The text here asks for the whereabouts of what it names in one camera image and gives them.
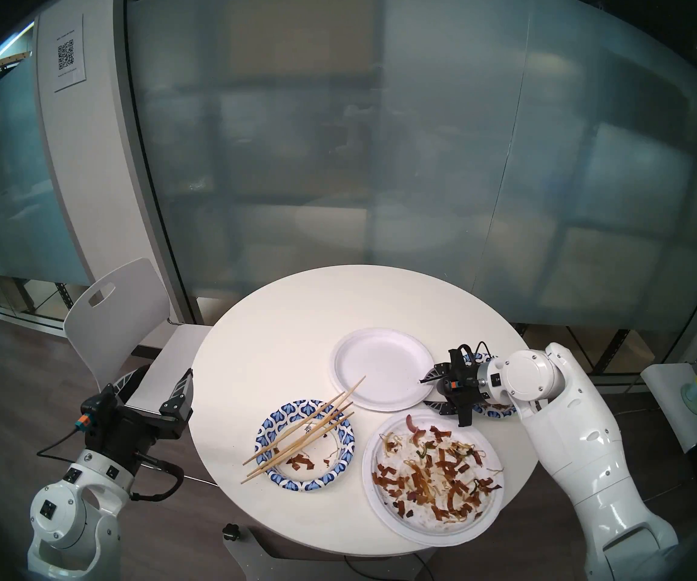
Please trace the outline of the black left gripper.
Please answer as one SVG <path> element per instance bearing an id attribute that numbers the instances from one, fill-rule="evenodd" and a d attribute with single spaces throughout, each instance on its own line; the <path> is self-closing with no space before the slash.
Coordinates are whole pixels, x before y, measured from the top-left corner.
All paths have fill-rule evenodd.
<path id="1" fill-rule="evenodd" d="M 80 406 L 80 413 L 90 420 L 84 426 L 85 448 L 105 456 L 131 474 L 138 473 L 142 463 L 140 455 L 146 455 L 156 441 L 154 427 L 144 416 L 127 408 L 150 367 L 140 366 L 108 383 L 101 395 L 87 398 Z M 163 420 L 160 438 L 179 439 L 182 436 L 193 412 L 193 398 L 194 372 L 190 368 L 159 408 Z"/>

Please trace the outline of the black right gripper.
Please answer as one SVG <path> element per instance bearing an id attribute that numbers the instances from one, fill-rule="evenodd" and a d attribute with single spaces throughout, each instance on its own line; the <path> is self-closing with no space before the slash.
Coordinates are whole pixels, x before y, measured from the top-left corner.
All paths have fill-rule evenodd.
<path id="1" fill-rule="evenodd" d="M 460 428 L 473 424 L 473 406 L 488 402 L 489 391 L 486 367 L 466 366 L 461 348 L 449 350 L 449 361 L 436 363 L 419 383 L 438 383 L 442 386 L 440 401 L 425 400 L 424 404 L 441 417 L 458 421 Z"/>

